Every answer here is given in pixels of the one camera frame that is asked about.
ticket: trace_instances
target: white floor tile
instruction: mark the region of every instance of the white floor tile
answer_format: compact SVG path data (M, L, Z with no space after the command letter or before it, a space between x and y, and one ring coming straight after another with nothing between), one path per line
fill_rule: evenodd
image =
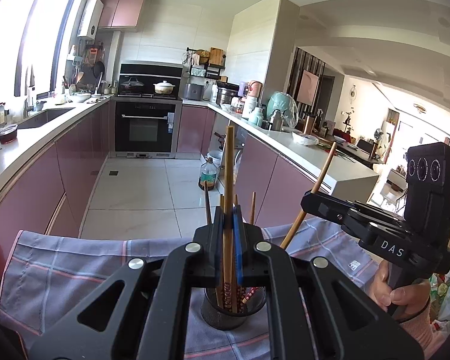
M180 238L173 210L89 210L84 239Z
M118 175L109 175L111 170L117 170ZM90 208L99 210L173 209L166 169L138 166L116 166L113 169L107 167L100 176Z
M200 160L165 160L165 166L167 168L200 168L202 161Z
M210 207L211 221L214 221L215 206ZM205 226L207 224L207 216L205 208L188 208L183 210L175 210L176 220L182 238L193 237L197 227Z
M164 167L165 160L159 158L109 158L106 167Z
M168 183L172 192L174 208L205 207L205 194L198 186L198 168L166 168ZM220 204L220 193L217 189L210 191L210 205Z

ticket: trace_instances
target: camera lens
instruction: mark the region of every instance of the camera lens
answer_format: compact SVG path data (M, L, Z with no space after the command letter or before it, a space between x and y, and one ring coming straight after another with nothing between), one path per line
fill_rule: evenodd
M408 174L410 176L413 176L415 174L415 161L414 160L410 160L410 162L408 163Z
M418 169L416 171L419 180L425 180L425 177L427 177L427 168L427 160L425 158L420 158L418 162Z
M430 177L433 181L437 181L440 177L440 163L438 160L434 160L430 166Z

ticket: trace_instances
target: white water heater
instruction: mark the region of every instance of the white water heater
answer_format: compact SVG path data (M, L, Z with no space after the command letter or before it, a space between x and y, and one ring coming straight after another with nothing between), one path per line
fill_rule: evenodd
M104 8L100 0L88 0L83 11L82 21L78 30L78 36L87 40L95 40L98 29L98 21Z

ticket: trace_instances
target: silver screw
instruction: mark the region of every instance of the silver screw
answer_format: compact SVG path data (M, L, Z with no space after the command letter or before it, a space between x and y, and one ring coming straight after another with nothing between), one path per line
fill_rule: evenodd
M262 241L257 244L256 248L258 251L269 251L272 246L268 242Z
M313 259L313 265L317 268L326 268L328 266L328 261L323 257L317 257Z
M198 252L202 247L200 244L196 242L191 242L185 246L185 250L189 253L196 253Z
M130 269L140 269L144 266L144 262L142 259L131 259L128 262L128 268Z

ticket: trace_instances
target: wooden cutting board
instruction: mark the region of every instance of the wooden cutting board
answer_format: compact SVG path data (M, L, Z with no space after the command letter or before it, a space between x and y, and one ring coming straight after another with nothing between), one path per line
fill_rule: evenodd
M223 66L224 51L222 49L210 48L209 63L213 65Z

